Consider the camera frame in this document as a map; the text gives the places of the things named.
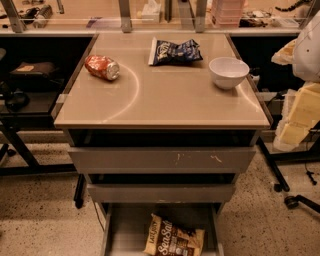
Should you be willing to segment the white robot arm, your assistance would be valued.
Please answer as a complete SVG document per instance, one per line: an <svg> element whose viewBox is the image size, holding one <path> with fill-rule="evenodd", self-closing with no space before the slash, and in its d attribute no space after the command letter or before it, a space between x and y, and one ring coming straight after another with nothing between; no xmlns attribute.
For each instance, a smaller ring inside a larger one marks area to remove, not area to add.
<svg viewBox="0 0 320 256"><path fill-rule="evenodd" d="M304 81L297 91L289 89L286 93L273 141L277 150L292 151L320 121L320 11L271 61L291 64L293 75Z"/></svg>

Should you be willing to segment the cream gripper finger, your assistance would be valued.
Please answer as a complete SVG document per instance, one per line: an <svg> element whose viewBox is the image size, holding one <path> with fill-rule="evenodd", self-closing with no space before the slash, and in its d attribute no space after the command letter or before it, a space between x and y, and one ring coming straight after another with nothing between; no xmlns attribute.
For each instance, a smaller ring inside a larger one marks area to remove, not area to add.
<svg viewBox="0 0 320 256"><path fill-rule="evenodd" d="M295 44L296 40L291 40L272 56L271 61L278 65L292 64Z"/></svg>
<svg viewBox="0 0 320 256"><path fill-rule="evenodd" d="M289 152L299 146L320 121L320 84L305 82L297 91L285 95L282 119L275 132L273 146Z"/></svg>

